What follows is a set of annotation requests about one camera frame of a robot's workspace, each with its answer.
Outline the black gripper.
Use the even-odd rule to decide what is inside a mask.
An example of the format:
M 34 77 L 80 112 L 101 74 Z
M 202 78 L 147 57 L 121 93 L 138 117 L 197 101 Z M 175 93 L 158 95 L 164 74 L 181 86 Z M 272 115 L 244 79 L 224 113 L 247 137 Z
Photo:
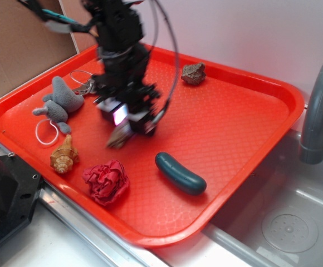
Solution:
M 144 84 L 141 77 L 128 81 L 107 74 L 93 75 L 92 81 L 97 95 L 94 102 L 105 120 L 114 126 L 127 122 L 132 132 L 154 135 L 154 100 L 160 97 L 154 84 Z

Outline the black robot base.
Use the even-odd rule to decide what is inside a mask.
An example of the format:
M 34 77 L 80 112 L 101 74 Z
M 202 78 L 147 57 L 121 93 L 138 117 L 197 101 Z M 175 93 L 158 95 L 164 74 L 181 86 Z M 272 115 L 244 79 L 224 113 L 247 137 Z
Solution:
M 18 155 L 0 156 L 0 246 L 31 223 L 42 182 Z

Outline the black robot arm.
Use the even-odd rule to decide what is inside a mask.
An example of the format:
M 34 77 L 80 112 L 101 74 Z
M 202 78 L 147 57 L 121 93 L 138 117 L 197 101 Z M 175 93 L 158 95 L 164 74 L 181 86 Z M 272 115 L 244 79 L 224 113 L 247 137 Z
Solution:
M 115 122 L 118 111 L 126 111 L 124 118 L 133 133 L 152 136 L 156 129 L 154 100 L 160 97 L 154 85 L 144 83 L 150 51 L 140 42 L 143 30 L 133 2 L 82 1 L 91 19 L 80 24 L 64 15 L 44 9 L 38 1 L 20 1 L 47 28 L 57 33 L 91 34 L 96 28 L 97 57 L 104 71 L 92 75 L 92 89 L 102 115 Z

